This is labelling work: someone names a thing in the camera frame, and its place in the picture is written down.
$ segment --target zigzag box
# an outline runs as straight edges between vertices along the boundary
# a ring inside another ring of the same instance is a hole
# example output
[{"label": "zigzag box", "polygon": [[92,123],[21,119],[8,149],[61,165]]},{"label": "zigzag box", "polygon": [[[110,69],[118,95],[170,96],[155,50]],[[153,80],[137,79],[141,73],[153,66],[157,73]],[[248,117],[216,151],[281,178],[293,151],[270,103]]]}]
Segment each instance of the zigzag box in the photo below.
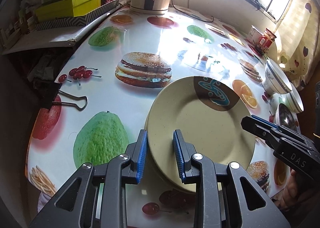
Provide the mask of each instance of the zigzag box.
[{"label": "zigzag box", "polygon": [[92,21],[107,13],[108,11],[114,9],[119,5],[119,0],[113,0],[101,7],[89,12],[84,16],[79,17],[71,17],[71,18],[62,18],[56,19],[53,21],[46,21],[36,25],[36,30],[44,30],[44,29],[53,29],[53,28],[64,28],[64,27],[79,27],[86,26],[90,24]]}]

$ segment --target stainless steel bowl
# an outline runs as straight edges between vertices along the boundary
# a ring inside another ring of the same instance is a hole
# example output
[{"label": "stainless steel bowl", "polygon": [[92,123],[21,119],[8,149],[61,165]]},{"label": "stainless steel bowl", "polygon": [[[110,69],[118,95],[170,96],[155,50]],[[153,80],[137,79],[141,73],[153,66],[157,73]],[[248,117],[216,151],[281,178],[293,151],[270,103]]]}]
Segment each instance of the stainless steel bowl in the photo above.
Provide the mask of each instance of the stainless steel bowl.
[{"label": "stainless steel bowl", "polygon": [[283,104],[279,104],[276,110],[276,124],[297,131],[297,126],[292,112]]}]

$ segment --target screw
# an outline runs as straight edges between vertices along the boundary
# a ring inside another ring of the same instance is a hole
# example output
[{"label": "screw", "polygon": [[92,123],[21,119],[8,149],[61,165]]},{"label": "screw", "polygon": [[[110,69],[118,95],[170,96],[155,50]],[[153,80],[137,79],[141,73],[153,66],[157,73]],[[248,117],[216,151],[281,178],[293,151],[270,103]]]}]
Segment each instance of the screw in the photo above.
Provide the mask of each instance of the screw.
[{"label": "screw", "polygon": [[200,153],[196,153],[196,154],[193,154],[193,158],[200,160],[200,159],[203,159],[203,156]]},{"label": "screw", "polygon": [[83,168],[83,169],[90,169],[91,167],[92,167],[92,164],[89,163],[89,162],[86,162],[86,163],[84,163],[84,164],[82,165],[82,168]]},{"label": "screw", "polygon": [[232,167],[233,169],[238,169],[240,167],[240,165],[238,162],[231,162],[230,167]]},{"label": "screw", "polygon": [[121,155],[119,155],[119,158],[121,160],[127,160],[129,158],[129,156],[127,154],[121,154]]}]

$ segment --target white bowl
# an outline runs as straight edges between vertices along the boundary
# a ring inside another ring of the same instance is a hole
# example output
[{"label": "white bowl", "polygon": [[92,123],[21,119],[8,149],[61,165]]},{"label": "white bowl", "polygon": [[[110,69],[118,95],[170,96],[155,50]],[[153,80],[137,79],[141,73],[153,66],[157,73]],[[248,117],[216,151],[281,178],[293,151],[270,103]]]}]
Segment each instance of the white bowl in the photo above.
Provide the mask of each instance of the white bowl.
[{"label": "white bowl", "polygon": [[269,95],[287,94],[292,91],[291,83],[276,62],[269,59],[265,67],[266,79],[262,86]]},{"label": "white bowl", "polygon": [[289,108],[289,110],[295,113],[303,112],[303,103],[301,97],[293,84],[291,84],[291,87],[292,91],[286,94],[285,98],[283,99],[284,104]]}]

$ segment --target beige plate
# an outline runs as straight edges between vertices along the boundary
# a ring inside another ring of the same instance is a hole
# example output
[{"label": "beige plate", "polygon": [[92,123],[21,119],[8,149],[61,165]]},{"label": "beige plate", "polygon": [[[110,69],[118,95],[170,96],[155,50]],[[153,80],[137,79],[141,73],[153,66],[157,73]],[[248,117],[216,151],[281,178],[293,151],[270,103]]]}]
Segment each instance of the beige plate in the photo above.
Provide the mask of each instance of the beige plate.
[{"label": "beige plate", "polygon": [[226,85],[207,77],[181,78],[157,96],[148,116],[148,143],[161,172],[175,185],[195,192],[194,184],[179,178],[172,137],[181,129],[184,140],[212,161],[237,161],[246,169],[251,161],[255,137],[240,125],[250,115],[239,96]]}]

